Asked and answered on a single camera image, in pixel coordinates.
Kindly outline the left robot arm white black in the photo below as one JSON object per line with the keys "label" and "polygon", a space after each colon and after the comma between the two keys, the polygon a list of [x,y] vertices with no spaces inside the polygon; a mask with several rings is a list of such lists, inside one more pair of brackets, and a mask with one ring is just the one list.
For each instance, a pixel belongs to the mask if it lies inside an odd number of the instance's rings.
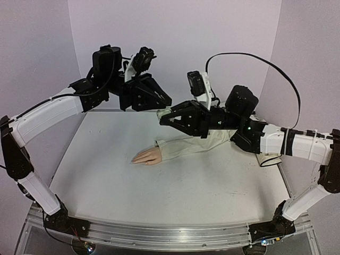
{"label": "left robot arm white black", "polygon": [[108,101],[110,95],[118,96],[121,110],[141,112],[170,106],[170,96],[148,73],[155,57],[148,47],[125,58],[119,47],[102,46],[93,53],[85,78],[17,116],[1,118],[1,146],[8,176],[26,197],[41,206],[45,220],[60,232],[72,226],[68,210],[35,172],[26,145],[57,123]]}

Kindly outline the clear nail polish bottle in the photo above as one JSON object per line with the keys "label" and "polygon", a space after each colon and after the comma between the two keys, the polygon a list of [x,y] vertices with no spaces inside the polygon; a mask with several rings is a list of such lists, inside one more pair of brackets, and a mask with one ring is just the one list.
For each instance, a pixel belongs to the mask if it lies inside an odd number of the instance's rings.
{"label": "clear nail polish bottle", "polygon": [[160,121],[164,115],[170,114],[171,112],[172,112],[171,108],[166,107],[164,109],[159,109],[158,111],[156,111],[156,115],[158,120]]}

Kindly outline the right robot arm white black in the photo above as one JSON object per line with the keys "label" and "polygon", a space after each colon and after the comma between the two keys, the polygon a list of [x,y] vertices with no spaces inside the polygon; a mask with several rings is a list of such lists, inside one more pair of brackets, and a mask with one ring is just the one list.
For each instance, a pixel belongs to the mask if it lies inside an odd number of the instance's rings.
{"label": "right robot arm white black", "polygon": [[294,221],[322,198],[339,193],[339,130],[331,133],[299,131],[268,124],[252,116],[258,98],[235,85],[224,107],[207,109],[197,100],[158,110],[160,125],[205,139],[210,130],[235,130],[231,137],[240,149],[254,154],[279,154],[320,164],[320,177],[295,197],[281,202],[272,220],[249,226],[252,243],[266,245],[295,233]]}

